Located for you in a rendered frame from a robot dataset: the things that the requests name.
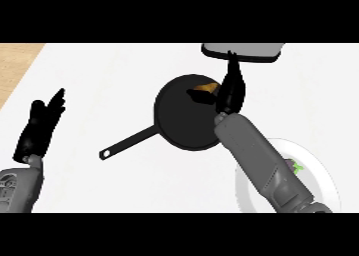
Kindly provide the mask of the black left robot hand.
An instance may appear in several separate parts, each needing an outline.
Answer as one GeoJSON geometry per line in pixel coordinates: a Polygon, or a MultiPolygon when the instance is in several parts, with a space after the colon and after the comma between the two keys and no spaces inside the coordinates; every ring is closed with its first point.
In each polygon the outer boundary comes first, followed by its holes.
{"type": "Polygon", "coordinates": [[[65,111],[64,94],[65,89],[61,88],[49,103],[42,100],[34,100],[31,103],[28,122],[19,135],[12,157],[18,163],[24,163],[31,155],[43,157],[46,154],[53,130],[65,111]]]}

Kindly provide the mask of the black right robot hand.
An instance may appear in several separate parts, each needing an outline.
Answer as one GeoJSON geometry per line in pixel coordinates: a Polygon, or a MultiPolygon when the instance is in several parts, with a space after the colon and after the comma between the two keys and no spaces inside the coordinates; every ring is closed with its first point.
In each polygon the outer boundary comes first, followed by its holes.
{"type": "Polygon", "coordinates": [[[216,105],[217,113],[239,112],[245,97],[245,83],[235,53],[228,52],[228,72],[217,94],[198,89],[188,89],[186,93],[194,102],[216,105]]]}

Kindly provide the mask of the yellow-brown pear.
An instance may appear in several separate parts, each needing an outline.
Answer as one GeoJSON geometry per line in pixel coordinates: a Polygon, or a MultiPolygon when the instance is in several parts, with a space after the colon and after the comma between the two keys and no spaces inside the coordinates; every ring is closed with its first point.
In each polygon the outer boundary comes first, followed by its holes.
{"type": "Polygon", "coordinates": [[[197,91],[205,91],[208,93],[213,93],[219,87],[219,84],[216,82],[211,82],[208,84],[197,85],[194,89],[197,91]]]}

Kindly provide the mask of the black frying pan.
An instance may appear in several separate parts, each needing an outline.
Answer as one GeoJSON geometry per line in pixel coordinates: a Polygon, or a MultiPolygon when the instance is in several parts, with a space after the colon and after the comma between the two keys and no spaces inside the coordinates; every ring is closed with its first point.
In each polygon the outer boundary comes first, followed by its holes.
{"type": "Polygon", "coordinates": [[[219,144],[214,134],[216,106],[197,103],[188,89],[214,83],[216,80],[198,74],[176,77],[161,88],[154,103],[154,124],[99,151],[99,158],[108,159],[155,134],[179,149],[207,150],[219,144]]]}

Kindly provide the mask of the white round plate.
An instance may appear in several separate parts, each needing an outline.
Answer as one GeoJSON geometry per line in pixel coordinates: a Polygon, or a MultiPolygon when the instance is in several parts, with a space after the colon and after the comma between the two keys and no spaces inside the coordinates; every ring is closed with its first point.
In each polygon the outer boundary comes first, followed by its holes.
{"type": "MultiPolygon", "coordinates": [[[[282,158],[293,159],[303,166],[304,169],[299,171],[296,176],[310,190],[315,201],[324,203],[332,212],[340,212],[341,201],[337,186],[331,174],[315,155],[304,147],[285,139],[270,138],[269,142],[282,158]]],[[[241,167],[235,168],[235,197],[241,212],[275,212],[269,202],[260,196],[241,167]]]]}

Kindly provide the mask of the grey appliance with black base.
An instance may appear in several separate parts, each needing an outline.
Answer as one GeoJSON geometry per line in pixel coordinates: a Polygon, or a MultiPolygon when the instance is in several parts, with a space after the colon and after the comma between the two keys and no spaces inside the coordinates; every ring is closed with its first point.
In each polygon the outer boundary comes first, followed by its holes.
{"type": "Polygon", "coordinates": [[[236,54],[239,62],[273,63],[281,56],[284,43],[203,43],[207,57],[228,60],[228,53],[236,54]]]}

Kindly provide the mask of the green and purple vegetable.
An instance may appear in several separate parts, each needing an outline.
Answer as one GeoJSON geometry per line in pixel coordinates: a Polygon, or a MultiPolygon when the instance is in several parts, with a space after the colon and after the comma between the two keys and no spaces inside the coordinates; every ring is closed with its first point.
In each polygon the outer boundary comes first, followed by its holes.
{"type": "Polygon", "coordinates": [[[297,162],[293,159],[285,159],[285,163],[290,167],[290,170],[293,171],[293,173],[297,175],[299,171],[303,170],[303,166],[297,164],[297,162]]]}

